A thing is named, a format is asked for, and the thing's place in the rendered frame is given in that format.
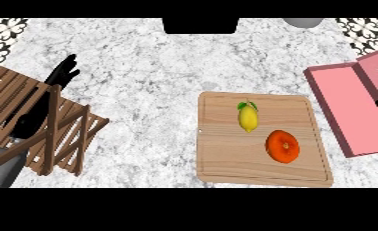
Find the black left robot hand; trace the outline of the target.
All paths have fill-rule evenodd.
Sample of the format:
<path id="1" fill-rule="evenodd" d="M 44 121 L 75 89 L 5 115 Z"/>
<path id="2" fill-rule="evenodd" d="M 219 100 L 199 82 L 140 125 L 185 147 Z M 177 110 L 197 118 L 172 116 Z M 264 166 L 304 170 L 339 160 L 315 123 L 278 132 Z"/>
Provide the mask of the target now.
<path id="1" fill-rule="evenodd" d="M 79 70 L 73 70 L 76 66 L 76 55 L 70 54 L 54 67 L 44 83 L 50 86 L 58 85 L 64 89 L 72 78 L 79 74 Z M 11 139 L 27 139 L 38 131 L 44 119 L 48 114 L 50 93 L 45 92 L 30 107 L 29 111 L 17 118 L 8 137 Z"/>

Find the wooden cutting board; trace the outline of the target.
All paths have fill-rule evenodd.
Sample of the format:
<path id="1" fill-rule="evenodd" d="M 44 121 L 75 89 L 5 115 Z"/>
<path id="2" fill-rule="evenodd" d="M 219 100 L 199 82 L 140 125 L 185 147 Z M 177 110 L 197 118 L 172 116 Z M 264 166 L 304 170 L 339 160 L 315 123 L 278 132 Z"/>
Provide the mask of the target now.
<path id="1" fill-rule="evenodd" d="M 237 105 L 252 102 L 258 127 L 244 131 Z M 270 133 L 283 130 L 299 145 L 287 164 L 265 152 Z M 298 95 L 203 92 L 197 97 L 196 175 L 205 182 L 327 187 L 333 183 L 312 108 Z"/>

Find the orange squash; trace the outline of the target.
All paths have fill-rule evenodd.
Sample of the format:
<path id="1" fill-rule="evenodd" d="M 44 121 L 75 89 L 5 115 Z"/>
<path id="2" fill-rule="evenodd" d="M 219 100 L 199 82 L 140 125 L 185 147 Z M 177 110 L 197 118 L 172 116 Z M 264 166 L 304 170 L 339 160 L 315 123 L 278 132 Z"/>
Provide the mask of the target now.
<path id="1" fill-rule="evenodd" d="M 280 163 L 290 163 L 299 155 L 299 145 L 295 137 L 283 130 L 274 130 L 265 139 L 268 156 Z"/>

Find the pink cardboard box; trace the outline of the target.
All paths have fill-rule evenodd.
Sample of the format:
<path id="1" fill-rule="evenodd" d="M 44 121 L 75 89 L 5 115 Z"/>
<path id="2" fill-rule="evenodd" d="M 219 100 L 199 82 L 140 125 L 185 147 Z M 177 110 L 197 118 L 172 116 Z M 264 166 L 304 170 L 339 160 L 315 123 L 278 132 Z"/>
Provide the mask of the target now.
<path id="1" fill-rule="evenodd" d="M 304 76 L 343 156 L 378 154 L 378 51 Z"/>

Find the brown wooden slatted rack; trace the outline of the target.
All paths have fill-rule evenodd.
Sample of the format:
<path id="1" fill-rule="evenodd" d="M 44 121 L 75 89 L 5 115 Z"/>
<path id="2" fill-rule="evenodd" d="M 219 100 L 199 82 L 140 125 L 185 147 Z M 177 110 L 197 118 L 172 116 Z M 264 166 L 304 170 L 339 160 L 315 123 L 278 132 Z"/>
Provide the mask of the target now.
<path id="1" fill-rule="evenodd" d="M 10 141 L 16 120 L 35 105 L 45 92 L 51 92 L 50 117 L 36 134 L 23 142 Z M 0 66 L 0 166 L 27 150 L 24 166 L 38 175 L 48 175 L 57 165 L 75 175 L 82 171 L 82 158 L 97 131 L 109 119 L 89 113 L 82 106 L 60 96 L 58 86 L 48 86 Z"/>

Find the black appliance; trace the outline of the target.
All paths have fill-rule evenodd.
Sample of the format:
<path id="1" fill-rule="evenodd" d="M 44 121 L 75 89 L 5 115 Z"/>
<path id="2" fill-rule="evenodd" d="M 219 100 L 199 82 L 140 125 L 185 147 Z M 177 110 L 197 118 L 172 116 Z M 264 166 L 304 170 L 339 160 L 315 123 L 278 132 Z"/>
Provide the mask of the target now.
<path id="1" fill-rule="evenodd" d="M 233 34 L 237 18 L 163 18 L 166 34 Z"/>

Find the yellow lemon with leaf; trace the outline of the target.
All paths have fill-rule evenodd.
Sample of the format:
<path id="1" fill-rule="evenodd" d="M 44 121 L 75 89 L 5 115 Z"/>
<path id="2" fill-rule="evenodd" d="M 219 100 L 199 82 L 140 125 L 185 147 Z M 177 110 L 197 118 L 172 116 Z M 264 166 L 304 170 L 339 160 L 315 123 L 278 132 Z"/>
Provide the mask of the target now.
<path id="1" fill-rule="evenodd" d="M 258 126 L 258 110 L 256 106 L 250 101 L 240 102 L 237 104 L 237 121 L 239 126 L 249 133 Z"/>

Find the grey round container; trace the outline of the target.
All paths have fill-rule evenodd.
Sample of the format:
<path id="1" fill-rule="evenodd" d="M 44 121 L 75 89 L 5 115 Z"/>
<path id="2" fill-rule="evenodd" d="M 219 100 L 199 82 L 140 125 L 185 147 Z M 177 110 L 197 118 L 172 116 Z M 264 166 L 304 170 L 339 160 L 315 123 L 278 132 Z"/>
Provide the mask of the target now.
<path id="1" fill-rule="evenodd" d="M 283 21 L 296 28 L 314 28 L 320 24 L 321 18 L 284 18 Z"/>

